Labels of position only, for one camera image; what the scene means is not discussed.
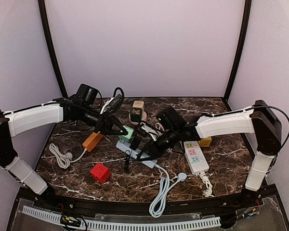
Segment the green plug adapter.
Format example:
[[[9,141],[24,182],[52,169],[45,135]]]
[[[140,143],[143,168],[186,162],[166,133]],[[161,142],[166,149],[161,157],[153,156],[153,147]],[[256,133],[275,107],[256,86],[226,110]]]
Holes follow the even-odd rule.
[[[132,135],[134,133],[134,129],[133,128],[130,128],[126,125],[123,126],[126,130],[127,130],[127,135],[120,135],[119,138],[126,141],[126,142],[129,142],[130,139],[132,138]]]

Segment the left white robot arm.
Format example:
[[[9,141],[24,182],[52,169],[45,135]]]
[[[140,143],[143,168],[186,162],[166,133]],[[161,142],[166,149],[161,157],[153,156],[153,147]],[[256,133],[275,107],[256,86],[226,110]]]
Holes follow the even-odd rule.
[[[80,120],[102,135],[126,135],[123,124],[110,113],[99,113],[70,99],[58,98],[17,111],[0,110],[0,167],[17,177],[36,195],[53,193],[54,189],[13,147],[12,138],[29,130],[63,121]]]

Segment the black plug adapter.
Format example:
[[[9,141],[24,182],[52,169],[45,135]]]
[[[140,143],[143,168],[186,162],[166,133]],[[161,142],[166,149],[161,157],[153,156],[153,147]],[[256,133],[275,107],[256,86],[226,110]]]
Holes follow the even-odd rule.
[[[134,138],[132,139],[131,144],[130,144],[130,149],[136,150],[139,147],[141,141],[142,141],[141,137],[134,136]]]

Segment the red cube socket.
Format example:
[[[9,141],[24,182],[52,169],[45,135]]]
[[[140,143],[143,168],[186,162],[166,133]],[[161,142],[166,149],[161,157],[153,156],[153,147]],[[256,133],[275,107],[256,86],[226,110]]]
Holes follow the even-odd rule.
[[[97,163],[90,171],[91,176],[101,184],[104,184],[111,176],[108,167],[101,163]]]

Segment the white power strip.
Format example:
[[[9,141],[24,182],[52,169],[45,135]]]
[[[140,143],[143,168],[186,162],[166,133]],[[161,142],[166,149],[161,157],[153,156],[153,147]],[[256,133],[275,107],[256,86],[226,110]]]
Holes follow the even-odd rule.
[[[209,170],[209,164],[197,141],[184,141],[183,147],[186,160],[193,175]]]

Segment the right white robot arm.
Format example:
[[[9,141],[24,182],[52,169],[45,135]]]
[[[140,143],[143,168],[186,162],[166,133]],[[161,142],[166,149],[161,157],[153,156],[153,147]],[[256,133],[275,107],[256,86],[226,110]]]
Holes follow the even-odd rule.
[[[282,139],[282,124],[274,114],[276,108],[263,100],[244,109],[193,116],[188,121],[171,106],[156,115],[165,132],[156,141],[149,141],[137,155],[137,161],[154,160],[180,141],[199,141],[204,138],[248,133],[254,134],[257,149],[245,188],[260,189],[269,168],[274,165],[279,151],[287,142]]]

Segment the light blue power strip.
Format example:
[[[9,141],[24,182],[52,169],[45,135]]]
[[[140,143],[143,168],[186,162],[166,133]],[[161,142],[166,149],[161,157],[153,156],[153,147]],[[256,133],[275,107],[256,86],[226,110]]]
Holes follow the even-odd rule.
[[[130,143],[128,143],[125,140],[119,139],[116,147],[123,151],[123,153],[129,155],[131,158],[133,158],[134,160],[137,159],[138,154],[140,153],[140,149],[137,148],[136,150],[133,150],[130,148]],[[149,168],[154,168],[157,165],[157,160],[146,160],[146,161],[140,161],[140,163],[144,164],[145,166],[149,167]]]

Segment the yellow cube socket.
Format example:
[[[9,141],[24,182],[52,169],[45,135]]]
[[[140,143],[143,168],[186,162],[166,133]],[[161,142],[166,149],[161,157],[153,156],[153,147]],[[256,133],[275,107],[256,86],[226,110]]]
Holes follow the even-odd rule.
[[[210,144],[212,142],[212,138],[203,138],[200,141],[198,141],[198,144],[200,147],[210,147]]]

